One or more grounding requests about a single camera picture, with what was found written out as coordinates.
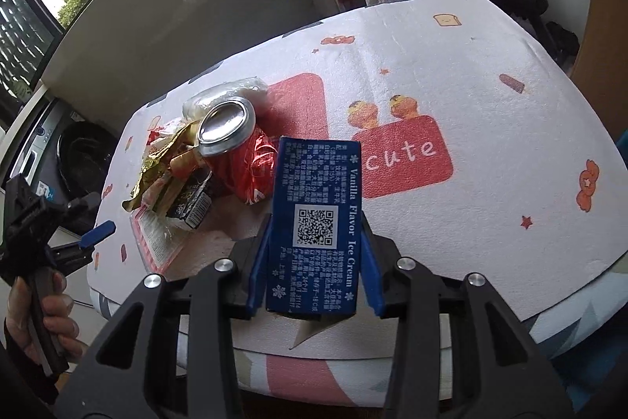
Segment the snowflake icon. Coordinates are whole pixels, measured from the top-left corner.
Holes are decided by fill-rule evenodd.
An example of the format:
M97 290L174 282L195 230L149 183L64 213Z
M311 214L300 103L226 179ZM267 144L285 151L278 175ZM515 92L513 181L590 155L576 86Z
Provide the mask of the snowflake icon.
M286 288L284 288L283 286L279 286L278 284L272 289L272 296L274 297L282 298L283 296L285 296L285 294Z

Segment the blue box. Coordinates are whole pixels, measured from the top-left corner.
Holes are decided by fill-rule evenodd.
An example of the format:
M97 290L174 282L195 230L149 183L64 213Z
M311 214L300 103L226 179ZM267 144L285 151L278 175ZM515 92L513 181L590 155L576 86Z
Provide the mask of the blue box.
M360 143L281 138L268 254L269 311L356 312L361 212Z

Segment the finger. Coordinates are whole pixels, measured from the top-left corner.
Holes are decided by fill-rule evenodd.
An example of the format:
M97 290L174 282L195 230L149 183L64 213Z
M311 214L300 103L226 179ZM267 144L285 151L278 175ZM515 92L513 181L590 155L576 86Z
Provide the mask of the finger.
M37 353L37 348L35 348L35 345L33 343L29 343L27 347L23 348L23 350L24 353L26 353L26 356L35 364L42 363L39 358L39 353Z
M72 339L71 337L67 337L64 335L59 336L59 343L62 347L64 347L65 351L70 353L70 355L74 359L71 360L71 362L78 362L81 357L85 355L85 352L87 352L87 349L89 348L85 343L83 343L83 341L79 341L78 339Z
M57 295L60 295L67 287L68 281L65 279L65 276L61 272L55 271L55 273L52 274L52 284L55 293Z
M69 295L48 295L42 298L42 309L50 316L67 317L74 307Z
M28 333L28 316L31 306L31 290L23 278L13 283L6 305L6 330L21 349L31 341Z
M79 335L79 326L71 318L47 316L43 319L43 324L54 334L64 334L72 338Z

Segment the white tablecloth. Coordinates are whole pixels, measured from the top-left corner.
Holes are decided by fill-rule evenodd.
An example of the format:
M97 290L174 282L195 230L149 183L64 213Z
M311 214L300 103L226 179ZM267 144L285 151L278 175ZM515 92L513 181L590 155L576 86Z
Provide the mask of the white tablecloth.
M120 204L136 181L147 128L155 117L180 115L183 101L206 87L246 76L272 84L276 113L287 121L269 131L362 141L363 209L376 233L437 274L484 273L522 320L563 301L625 252L626 166L543 48L486 0L402 1L274 38L133 115L98 216L114 220L117 232L98 246L98 268L88 272L99 306L122 302L146 273ZM267 209L234 197L218 201L167 276L183 276L227 253L230 239L255 233ZM379 399L393 320L375 319L362 297L354 318L291 349L300 327L260 311L252 322L234 322L234 345L306 359L384 359L356 372L357 360L297 363L325 365L312 371L287 370L276 362L284 357L268 357L269 393L334 403L343 403L341 395L358 404ZM253 382L256 357L238 353L248 360L248 386L264 392ZM347 372L353 378L338 376ZM308 385L291 394L290 374L301 383L308 374L322 375L309 385L313 393L322 390L320 399L298 395ZM361 394L352 397L354 387L341 380L359 382Z

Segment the qr code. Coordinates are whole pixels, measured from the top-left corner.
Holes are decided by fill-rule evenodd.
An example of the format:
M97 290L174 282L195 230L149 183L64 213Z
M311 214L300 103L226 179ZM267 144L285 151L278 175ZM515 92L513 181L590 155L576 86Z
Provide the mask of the qr code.
M294 247L336 249L337 243L338 205L294 205Z

